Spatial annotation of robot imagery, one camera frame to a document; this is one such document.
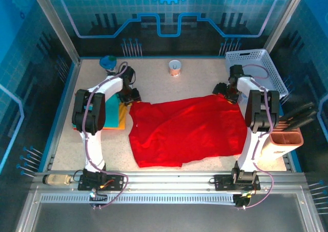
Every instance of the white table surface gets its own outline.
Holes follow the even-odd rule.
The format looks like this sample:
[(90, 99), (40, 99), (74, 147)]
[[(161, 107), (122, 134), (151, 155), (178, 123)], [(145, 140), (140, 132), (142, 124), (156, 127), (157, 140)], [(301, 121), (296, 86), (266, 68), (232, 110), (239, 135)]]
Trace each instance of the white table surface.
[[(223, 59), (180, 59), (181, 75), (169, 75), (168, 64), (171, 59), (128, 59), (136, 71), (136, 82), (143, 101), (150, 103), (167, 102), (192, 97), (210, 95), (219, 82), (228, 82), (228, 74)], [(75, 85), (78, 89), (91, 88), (106, 77), (99, 60), (83, 60)], [(78, 170), (85, 164), (82, 139), (72, 129), (71, 117), (74, 97), (71, 99), (64, 128), (60, 136), (52, 170)], [(136, 164), (129, 142), (133, 125), (127, 114), (125, 130), (103, 130), (101, 133), (102, 154), (107, 170), (113, 171), (230, 171), (238, 156), (213, 157), (184, 164), (181, 168), (152, 167), (139, 168)], [(266, 171), (286, 171), (283, 158), (274, 161), (260, 161), (259, 167)]]

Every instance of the red towel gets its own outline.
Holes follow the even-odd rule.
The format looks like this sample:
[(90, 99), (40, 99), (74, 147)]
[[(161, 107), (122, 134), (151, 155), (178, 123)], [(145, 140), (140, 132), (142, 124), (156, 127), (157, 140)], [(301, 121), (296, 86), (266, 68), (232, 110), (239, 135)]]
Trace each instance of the red towel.
[(247, 127), (237, 104), (220, 95), (133, 103), (130, 144), (139, 167), (179, 166), (240, 154)]

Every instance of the purple cable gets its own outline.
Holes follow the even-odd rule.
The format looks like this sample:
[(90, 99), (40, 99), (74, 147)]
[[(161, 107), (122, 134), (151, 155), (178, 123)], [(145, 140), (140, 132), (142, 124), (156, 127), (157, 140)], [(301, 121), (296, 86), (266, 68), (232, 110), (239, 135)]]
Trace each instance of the purple cable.
[(89, 96), (89, 99), (88, 99), (88, 102), (87, 102), (86, 111), (85, 111), (84, 116), (83, 116), (83, 121), (82, 121), (82, 131), (83, 131), (83, 133), (85, 135), (85, 138), (86, 138), (86, 140), (85, 140), (86, 156), (87, 156), (88, 161), (92, 165), (92, 167), (94, 167), (96, 170), (98, 170), (102, 173), (105, 173), (107, 175), (120, 175), (120, 176), (123, 176), (127, 179), (123, 189), (116, 195), (116, 197), (114, 199), (112, 199), (109, 203), (107, 203), (106, 205), (96, 206), (97, 209), (105, 208), (106, 206), (112, 204), (124, 192), (124, 190), (127, 188), (127, 185), (128, 185), (128, 182), (129, 182), (129, 177), (127, 175), (123, 174), (123, 173), (107, 172), (107, 171), (101, 170), (94, 163), (92, 163), (91, 158), (89, 156), (89, 152), (88, 152), (88, 135), (87, 135), (87, 132), (86, 132), (87, 114), (88, 114), (88, 111), (89, 111), (89, 106), (90, 106), (91, 99), (92, 99), (93, 95), (100, 89), (101, 86), (103, 86), (107, 82), (109, 82), (109, 81), (111, 81), (115, 78), (118, 78), (120, 75), (122, 75), (126, 71), (126, 69), (128, 68), (128, 63), (126, 61), (123, 61), (118, 67), (118, 70), (120, 70), (120, 68), (124, 64), (126, 64), (126, 67), (123, 69), (123, 71), (121, 71), (120, 73), (116, 74), (115, 76), (113, 76), (109, 79), (104, 80), (91, 92), (91, 94)]
[(267, 79), (269, 78), (269, 71), (267, 70), (267, 68), (263, 67), (263, 66), (260, 66), (260, 65), (256, 65), (256, 64), (249, 64), (249, 65), (245, 65), (245, 66), (242, 66), (243, 68), (244, 67), (260, 67), (262, 68), (263, 70), (266, 71), (266, 77), (257, 77), (257, 76), (253, 76), (254, 78), (258, 78), (258, 79)]
[[(267, 94), (267, 91), (266, 91), (266, 89), (265, 89), (264, 87), (262, 87), (259, 83), (255, 82), (255, 81), (252, 81), (252, 82), (253, 82), (255, 85), (259, 86), (259, 88), (260, 88), (260, 89), (263, 89), (263, 91), (264, 91), (264, 104), (265, 104), (265, 110), (266, 110), (266, 115), (268, 116), (268, 120), (269, 120), (269, 124), (270, 124), (270, 129), (269, 129), (269, 131), (268, 131), (268, 132), (265, 132), (265, 133), (263, 133), (263, 134), (261, 134), (261, 135), (259, 136), (259, 139), (258, 139), (258, 141), (257, 141), (257, 143), (256, 143), (256, 145), (255, 145), (254, 152), (253, 152), (253, 156), (252, 156), (252, 160), (254, 160), (254, 159), (255, 159), (256, 152), (257, 152), (258, 145), (259, 145), (259, 143), (260, 143), (260, 138), (263, 137), (264, 135), (271, 134), (271, 132), (273, 131), (273, 124), (272, 124), (272, 120), (271, 120), (271, 116), (270, 116), (270, 111), (269, 111), (269, 103), (268, 103), (268, 94)], [(256, 206), (256, 205), (262, 203), (262, 202), (263, 202), (263, 201), (269, 196), (269, 194), (271, 193), (271, 191), (272, 191), (272, 189), (273, 189), (273, 186), (274, 186), (274, 184), (275, 184), (274, 179), (273, 179), (273, 176), (272, 176), (269, 172), (266, 172), (266, 171), (260, 169), (255, 163), (253, 163), (253, 165), (255, 166), (255, 168), (256, 168), (257, 170), (259, 170), (259, 171), (262, 172), (262, 173), (267, 174), (267, 175), (271, 178), (271, 187), (270, 187), (268, 193), (266, 194), (266, 196), (265, 196), (263, 199), (261, 199), (259, 202), (255, 203), (255, 204), (253, 204), (253, 205), (246, 206), (244, 209), (248, 209), (248, 208), (254, 207), (254, 206)]]

